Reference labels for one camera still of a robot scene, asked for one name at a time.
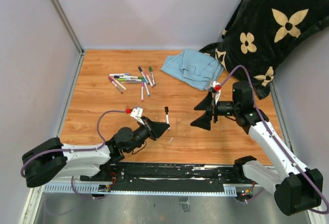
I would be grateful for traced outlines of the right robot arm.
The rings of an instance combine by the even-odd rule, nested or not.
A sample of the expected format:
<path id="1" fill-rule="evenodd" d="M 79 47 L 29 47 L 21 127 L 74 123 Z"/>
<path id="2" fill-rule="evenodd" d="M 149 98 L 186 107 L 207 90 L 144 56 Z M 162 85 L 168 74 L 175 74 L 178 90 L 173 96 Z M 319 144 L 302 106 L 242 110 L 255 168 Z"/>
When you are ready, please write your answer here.
<path id="1" fill-rule="evenodd" d="M 191 126 L 211 129 L 219 116 L 234 117 L 236 123 L 265 152 L 275 170 L 262 165 L 255 157 L 235 160 L 233 177 L 239 183 L 252 180 L 274 196 L 281 212 L 287 216 L 315 210 L 323 201 L 323 176 L 318 169 L 309 169 L 287 147 L 276 133 L 267 116 L 257 107 L 253 89 L 248 82 L 232 86 L 232 100 L 221 101 L 222 86 L 213 81 L 207 86 L 207 96 L 195 106 L 204 114 Z"/>

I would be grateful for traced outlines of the black marker pen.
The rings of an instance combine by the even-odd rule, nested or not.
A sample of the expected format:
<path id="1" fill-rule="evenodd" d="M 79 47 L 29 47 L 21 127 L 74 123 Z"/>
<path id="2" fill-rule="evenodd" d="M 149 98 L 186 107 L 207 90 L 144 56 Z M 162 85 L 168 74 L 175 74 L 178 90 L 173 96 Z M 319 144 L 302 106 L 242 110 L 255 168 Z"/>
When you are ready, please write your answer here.
<path id="1" fill-rule="evenodd" d="M 164 107 L 164 111 L 166 113 L 166 123 L 169 125 L 167 130 L 170 130 L 170 120 L 169 120 L 169 108 L 168 108 L 168 106 Z"/>

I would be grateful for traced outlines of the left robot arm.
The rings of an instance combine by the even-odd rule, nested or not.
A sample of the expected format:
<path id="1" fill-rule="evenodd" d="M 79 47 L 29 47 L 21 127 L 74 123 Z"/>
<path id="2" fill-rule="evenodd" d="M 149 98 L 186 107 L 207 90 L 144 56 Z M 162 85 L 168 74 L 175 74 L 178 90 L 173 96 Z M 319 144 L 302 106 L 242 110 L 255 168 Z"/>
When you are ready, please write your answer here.
<path id="1" fill-rule="evenodd" d="M 142 147 L 147 139 L 156 141 L 170 127 L 165 122 L 143 116 L 138 128 L 123 127 L 111 139 L 96 145 L 71 145 L 54 137 L 22 156 L 21 176 L 26 186 L 35 188 L 53 179 L 71 176 L 96 177 L 103 181 L 110 175 L 108 164 L 117 163 L 124 155 Z"/>

